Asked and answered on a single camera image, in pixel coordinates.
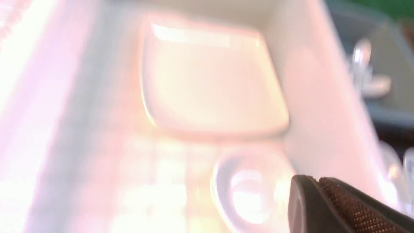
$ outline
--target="black textured object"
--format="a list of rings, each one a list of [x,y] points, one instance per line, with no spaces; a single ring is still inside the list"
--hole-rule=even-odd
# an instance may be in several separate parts
[[[414,220],[335,178],[292,178],[291,233],[412,233]]]

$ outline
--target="clear plastic object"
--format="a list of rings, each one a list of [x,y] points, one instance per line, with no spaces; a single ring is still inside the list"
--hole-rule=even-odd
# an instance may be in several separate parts
[[[357,92],[364,98],[375,99],[390,92],[391,78],[386,75],[373,75],[373,68],[369,65],[371,49],[368,39],[359,40],[355,45],[349,68]]]
[[[412,187],[410,187],[412,178],[410,179],[409,176],[411,174],[408,172],[409,170],[403,168],[401,160],[392,146],[381,141],[380,147],[382,149],[385,164],[388,167],[388,178],[395,185],[403,206],[405,206],[405,209],[403,209],[402,212],[406,215],[414,216],[414,212],[412,211],[413,196],[412,191],[410,190],[410,188],[412,189]],[[408,161],[409,159],[409,156],[407,156],[407,162],[404,162],[405,166],[410,165]]]
[[[407,211],[414,218],[414,147],[407,149],[403,160],[404,176],[408,182],[411,194],[411,203],[407,205]]]

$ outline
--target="gray surface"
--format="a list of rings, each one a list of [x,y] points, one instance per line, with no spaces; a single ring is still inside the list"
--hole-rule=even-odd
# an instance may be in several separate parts
[[[379,100],[367,100],[374,122],[414,129],[414,55],[396,25],[386,15],[340,1],[328,1],[345,51],[366,37],[372,43],[374,73],[391,77],[391,91]]]

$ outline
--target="white plastic tray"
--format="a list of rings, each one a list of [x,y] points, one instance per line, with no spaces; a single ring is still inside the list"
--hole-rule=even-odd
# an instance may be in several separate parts
[[[51,20],[0,121],[0,231],[228,232],[210,180],[220,158],[250,143],[400,209],[323,1],[145,2],[66,0]],[[137,48],[143,15],[158,8],[259,30],[286,132],[205,140],[153,127]]]

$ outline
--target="green background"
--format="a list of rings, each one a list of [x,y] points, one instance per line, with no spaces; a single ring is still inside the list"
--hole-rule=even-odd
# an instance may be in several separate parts
[[[365,5],[389,15],[393,19],[414,19],[414,0],[346,0]]]

